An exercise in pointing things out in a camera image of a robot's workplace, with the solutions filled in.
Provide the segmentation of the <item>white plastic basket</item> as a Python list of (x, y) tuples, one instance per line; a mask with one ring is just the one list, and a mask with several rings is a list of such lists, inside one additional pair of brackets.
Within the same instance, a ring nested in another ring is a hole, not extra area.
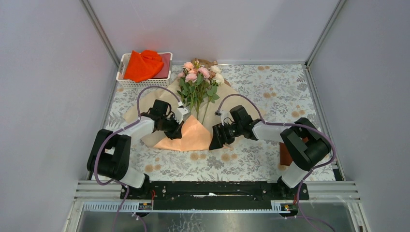
[(118, 69), (117, 69), (117, 75), (116, 75), (116, 81), (125, 89), (127, 88), (145, 88), (148, 86), (161, 86), (161, 87), (167, 87), (168, 85), (171, 84), (171, 73), (172, 73), (172, 62), (170, 65), (170, 70), (168, 73), (168, 78), (167, 79), (148, 79), (142, 82), (135, 82), (133, 80), (129, 79), (124, 79), (124, 75), (129, 63), (129, 60), (131, 58), (131, 53), (125, 53), (122, 55), (122, 58), (120, 60)]

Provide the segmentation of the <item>pink rose stems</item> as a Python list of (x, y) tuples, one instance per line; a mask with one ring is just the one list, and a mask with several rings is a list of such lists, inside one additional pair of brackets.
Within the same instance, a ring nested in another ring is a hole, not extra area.
[(221, 69), (218, 65), (206, 68), (188, 61), (182, 65), (182, 72), (177, 78), (177, 93), (181, 96), (182, 103), (204, 123), (209, 105), (220, 98), (217, 91), (225, 83)]

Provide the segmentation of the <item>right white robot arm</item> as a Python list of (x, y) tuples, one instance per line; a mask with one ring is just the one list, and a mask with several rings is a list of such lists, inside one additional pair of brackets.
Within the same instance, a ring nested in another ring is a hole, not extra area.
[(289, 199), (296, 193), (296, 186), (317, 167), (326, 155), (334, 150), (334, 144), (307, 118), (294, 123), (265, 122), (253, 119), (242, 105), (229, 111), (233, 121), (225, 122), (226, 114), (216, 112), (221, 122), (212, 127), (213, 136), (209, 150), (222, 148), (243, 136), (250, 140), (275, 141), (284, 144), (292, 162), (278, 180), (277, 192), (281, 198)]

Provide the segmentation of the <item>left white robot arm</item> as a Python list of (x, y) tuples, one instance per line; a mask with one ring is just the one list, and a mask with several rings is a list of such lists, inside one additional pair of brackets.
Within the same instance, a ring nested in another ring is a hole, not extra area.
[(188, 112), (181, 102), (172, 110), (169, 103), (155, 100), (153, 106), (147, 112), (142, 112), (135, 122), (117, 131), (99, 130), (87, 170), (95, 176), (102, 175), (130, 186), (132, 193), (139, 199), (147, 197), (150, 192), (150, 186), (145, 182), (148, 176), (129, 167), (132, 139), (140, 140), (156, 131), (162, 131), (171, 140), (180, 139), (184, 116)]

